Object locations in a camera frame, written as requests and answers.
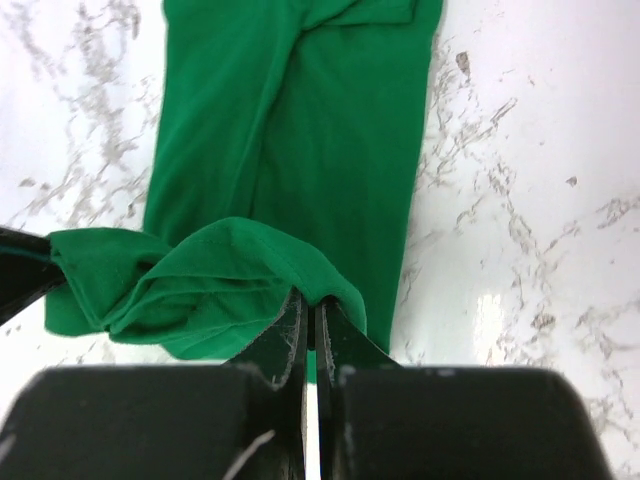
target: green cloth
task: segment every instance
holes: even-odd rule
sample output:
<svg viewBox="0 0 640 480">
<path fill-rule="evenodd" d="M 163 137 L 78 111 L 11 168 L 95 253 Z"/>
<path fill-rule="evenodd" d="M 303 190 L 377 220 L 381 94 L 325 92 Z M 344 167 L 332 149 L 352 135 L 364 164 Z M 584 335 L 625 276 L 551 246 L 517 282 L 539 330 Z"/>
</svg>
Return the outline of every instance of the green cloth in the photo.
<svg viewBox="0 0 640 480">
<path fill-rule="evenodd" d="M 145 233 L 51 234 L 47 329 L 224 359 L 296 286 L 388 352 L 441 7 L 165 0 Z"/>
</svg>

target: black plastic part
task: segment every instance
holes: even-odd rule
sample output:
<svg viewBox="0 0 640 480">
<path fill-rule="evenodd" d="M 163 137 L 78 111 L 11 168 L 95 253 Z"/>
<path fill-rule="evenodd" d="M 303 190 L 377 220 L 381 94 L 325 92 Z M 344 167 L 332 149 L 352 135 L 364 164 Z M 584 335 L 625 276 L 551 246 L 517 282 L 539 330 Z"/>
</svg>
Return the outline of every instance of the black plastic part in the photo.
<svg viewBox="0 0 640 480">
<path fill-rule="evenodd" d="M 251 369 L 64 368 L 37 376 L 0 436 L 2 480 L 221 479 L 260 435 L 234 479 L 303 478 L 279 394 Z"/>
<path fill-rule="evenodd" d="M 0 325 L 66 282 L 46 238 L 0 227 Z"/>
<path fill-rule="evenodd" d="M 340 461 L 344 452 L 336 430 L 338 372 L 355 366 L 374 370 L 402 367 L 349 322 L 335 299 L 326 299 L 316 307 L 310 323 L 317 347 L 320 471 L 323 479 L 350 478 Z"/>
<path fill-rule="evenodd" d="M 610 480 L 582 402 L 556 373 L 407 368 L 341 373 L 351 480 Z"/>
</svg>

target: marble surface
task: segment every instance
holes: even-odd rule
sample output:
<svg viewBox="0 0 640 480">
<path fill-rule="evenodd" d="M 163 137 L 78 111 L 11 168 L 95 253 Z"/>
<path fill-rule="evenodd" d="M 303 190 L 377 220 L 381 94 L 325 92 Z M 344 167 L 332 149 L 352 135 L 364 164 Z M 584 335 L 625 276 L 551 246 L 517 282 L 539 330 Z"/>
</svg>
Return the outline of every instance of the marble surface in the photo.
<svg viewBox="0 0 640 480">
<path fill-rule="evenodd" d="M 640 2 L 449 0 L 392 338 L 414 364 L 536 365 L 640 478 Z M 160 0 L 0 0 L 0 224 L 140 225 L 161 106 Z M 0 329 L 0 412 L 46 365 L 172 362 Z"/>
</svg>

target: fabric fold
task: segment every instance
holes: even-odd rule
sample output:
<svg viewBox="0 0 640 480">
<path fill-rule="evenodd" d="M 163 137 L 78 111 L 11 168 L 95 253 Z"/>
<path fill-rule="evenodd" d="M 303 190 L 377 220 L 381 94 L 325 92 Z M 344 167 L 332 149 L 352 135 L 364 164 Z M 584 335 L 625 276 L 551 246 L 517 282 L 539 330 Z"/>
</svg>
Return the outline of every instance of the fabric fold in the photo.
<svg viewBox="0 0 640 480">
<path fill-rule="evenodd" d="M 259 222 L 224 219 L 175 248 L 120 229 L 50 240 L 68 281 L 47 301 L 53 333 L 108 332 L 116 342 L 162 344 L 180 359 L 226 359 L 275 320 L 292 287 L 311 305 L 338 298 L 366 333 L 355 287 L 316 248 Z"/>
</svg>

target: green shirt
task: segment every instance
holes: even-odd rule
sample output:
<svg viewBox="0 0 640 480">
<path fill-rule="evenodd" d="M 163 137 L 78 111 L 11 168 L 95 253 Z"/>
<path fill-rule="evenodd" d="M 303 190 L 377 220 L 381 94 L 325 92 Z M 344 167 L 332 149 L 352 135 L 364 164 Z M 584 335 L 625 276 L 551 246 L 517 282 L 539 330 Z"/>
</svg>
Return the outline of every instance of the green shirt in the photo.
<svg viewBox="0 0 640 480">
<path fill-rule="evenodd" d="M 389 350 L 442 0 L 165 0 L 144 233 L 52 233 L 57 334 L 224 359 L 297 287 Z"/>
</svg>

